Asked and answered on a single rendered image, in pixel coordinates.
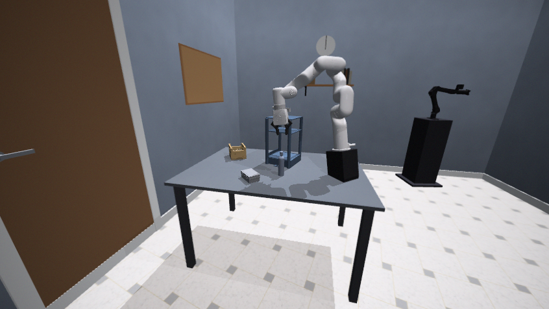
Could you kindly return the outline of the wooden crate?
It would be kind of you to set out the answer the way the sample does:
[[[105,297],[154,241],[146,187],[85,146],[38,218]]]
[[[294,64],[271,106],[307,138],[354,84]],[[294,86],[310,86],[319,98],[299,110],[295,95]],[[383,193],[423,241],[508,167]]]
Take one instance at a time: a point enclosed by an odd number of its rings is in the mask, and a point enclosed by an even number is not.
[[[230,144],[228,144],[228,146],[229,145]],[[243,145],[244,144],[241,143],[241,146],[234,146],[234,147],[231,147],[231,145],[229,146],[229,155],[231,155],[230,156],[231,160],[247,159],[246,147],[245,147],[245,145],[244,146]],[[231,148],[231,154],[230,154],[230,148]],[[242,151],[242,150],[244,150],[244,151]]]

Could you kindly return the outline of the blue shelving unit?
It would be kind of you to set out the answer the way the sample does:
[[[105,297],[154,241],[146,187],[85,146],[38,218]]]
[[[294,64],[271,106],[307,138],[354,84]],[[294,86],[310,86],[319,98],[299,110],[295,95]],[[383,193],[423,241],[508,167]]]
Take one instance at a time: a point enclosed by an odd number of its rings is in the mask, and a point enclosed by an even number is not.
[[[280,156],[281,151],[281,136],[282,133],[285,133],[285,129],[281,125],[278,126],[279,128],[279,135],[278,135],[278,148],[274,151],[269,152],[269,132],[276,132],[276,129],[271,129],[269,131],[269,118],[273,118],[272,116],[266,117],[265,119],[265,164],[273,164],[275,167],[278,167],[278,157]],[[283,157],[284,157],[284,167],[290,169],[293,167],[296,163],[301,161],[301,149],[302,149],[302,124],[303,124],[303,117],[302,116],[289,116],[289,120],[292,122],[294,119],[300,118],[300,129],[292,129],[291,125],[288,128],[288,137],[287,137],[287,152],[283,151]],[[295,132],[299,131],[299,153],[291,153],[291,135]]]

